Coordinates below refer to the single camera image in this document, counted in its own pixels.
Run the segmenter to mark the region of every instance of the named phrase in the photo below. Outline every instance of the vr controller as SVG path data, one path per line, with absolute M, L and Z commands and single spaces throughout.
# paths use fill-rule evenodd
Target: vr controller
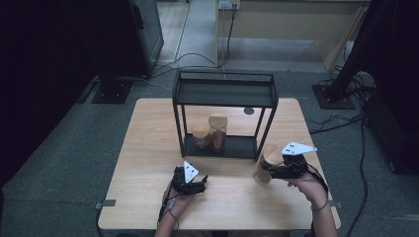
M 315 147 L 291 142 L 282 150 L 284 165 L 272 165 L 265 160 L 261 160 L 260 164 L 273 179 L 298 179 L 308 170 L 308 164 L 302 154 L 316 150 Z
M 272 179 L 298 179 L 308 170 L 307 162 L 303 155 L 283 155 L 284 165 L 277 166 L 261 161 L 262 169 L 269 171 Z
M 185 167 L 176 167 L 172 179 L 173 189 L 181 196 L 190 196 L 203 193 L 206 190 L 206 182 L 208 176 L 205 176 L 200 182 L 193 183 L 196 175 L 198 175 L 198 170 L 193 168 L 189 163 L 185 163 Z

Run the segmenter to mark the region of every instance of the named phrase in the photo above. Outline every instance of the power outlet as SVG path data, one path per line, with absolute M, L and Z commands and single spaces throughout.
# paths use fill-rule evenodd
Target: power outlet
M 238 10 L 240 8 L 240 0 L 218 0 L 218 9 Z

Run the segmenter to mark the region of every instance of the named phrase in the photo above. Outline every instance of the hand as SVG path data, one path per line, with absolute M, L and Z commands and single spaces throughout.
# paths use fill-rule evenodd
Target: hand
M 308 167 L 308 169 L 311 172 L 316 172 L 312 167 Z M 309 173 L 305 173 L 301 178 L 285 179 L 285 181 L 289 182 L 289 187 L 297 187 L 300 192 L 305 194 L 305 197 L 311 201 L 313 208 L 322 206 L 328 199 L 323 187 Z
M 176 217 L 179 218 L 181 216 L 181 214 L 183 213 L 183 211 L 186 209 L 186 207 L 188 206 L 188 204 L 192 201 L 192 199 L 194 198 L 194 196 L 181 196 L 178 194 L 178 192 L 176 192 L 173 188 L 170 189 L 170 183 L 167 186 L 166 191 L 163 194 L 163 199 L 162 202 L 164 201 L 164 199 L 167 197 L 167 194 L 170 191 L 170 195 L 169 195 L 169 201 L 167 202 L 166 205 L 166 209 L 169 207 L 169 204 L 171 203 L 172 199 L 174 198 L 175 203 L 172 207 L 172 214 Z
M 163 213 L 165 214 L 163 214 L 163 216 L 160 219 L 160 223 L 156 229 L 154 237 L 169 237 L 173 227 L 175 225 L 179 226 L 179 217 L 182 215 L 183 211 L 194 198 L 194 196 L 180 196 L 178 192 L 170 188 L 170 185 L 171 184 L 169 184 L 169 186 L 163 194 L 162 202 L 164 202 L 167 195 L 169 195 L 169 200 L 166 203 L 166 207 L 163 211 Z M 169 210 L 168 208 L 172 200 L 174 200 L 175 202 L 172 208 Z

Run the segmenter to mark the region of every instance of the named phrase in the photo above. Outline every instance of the black metal frame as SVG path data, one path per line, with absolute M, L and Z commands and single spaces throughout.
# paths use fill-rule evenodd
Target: black metal frame
M 183 75 L 188 74 L 201 74 L 199 77 L 204 78 L 183 77 Z M 220 79 L 223 75 L 228 77 L 233 75 L 236 77 L 263 76 L 269 78 L 269 80 Z M 173 84 L 172 101 L 182 157 L 186 155 L 233 157 L 249 158 L 257 161 L 274 119 L 278 99 L 279 95 L 274 73 L 178 69 Z M 178 106 L 181 107 L 183 132 L 180 125 Z M 194 145 L 194 138 L 188 132 L 185 106 L 261 108 L 261 113 L 253 136 L 227 135 L 224 152 L 217 153 L 200 149 Z M 271 109 L 271 113 L 258 147 L 257 136 L 260 132 L 266 109 Z

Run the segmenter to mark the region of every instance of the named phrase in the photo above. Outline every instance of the circular hole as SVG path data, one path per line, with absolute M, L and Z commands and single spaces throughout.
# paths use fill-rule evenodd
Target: circular hole
M 253 110 L 253 108 L 244 108 L 244 114 L 251 116 L 255 113 L 255 110 Z

